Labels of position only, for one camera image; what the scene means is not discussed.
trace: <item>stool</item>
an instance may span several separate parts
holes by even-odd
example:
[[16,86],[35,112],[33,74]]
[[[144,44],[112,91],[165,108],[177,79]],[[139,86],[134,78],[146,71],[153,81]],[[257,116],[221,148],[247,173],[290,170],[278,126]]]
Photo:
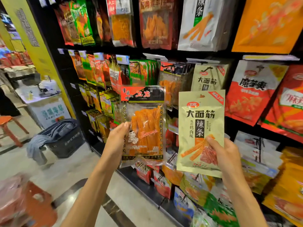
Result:
[[18,147],[22,147],[23,144],[16,138],[16,136],[14,136],[14,134],[7,127],[7,123],[11,120],[13,120],[26,134],[29,134],[29,132],[13,117],[0,116],[0,127],[3,130],[3,137],[1,137],[0,139],[4,138],[6,136],[9,136]]

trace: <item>person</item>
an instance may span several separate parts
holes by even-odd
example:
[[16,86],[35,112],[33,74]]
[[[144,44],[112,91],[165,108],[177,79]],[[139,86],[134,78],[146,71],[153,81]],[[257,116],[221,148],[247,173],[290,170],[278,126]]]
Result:
[[[118,168],[124,144],[124,136],[130,123],[120,124],[108,136],[103,154],[78,195],[61,227],[94,227],[99,209],[114,171]],[[254,198],[242,171],[237,146],[224,139],[224,147],[216,140],[206,140],[217,152],[223,183],[233,203],[240,227],[267,227],[263,213]]]

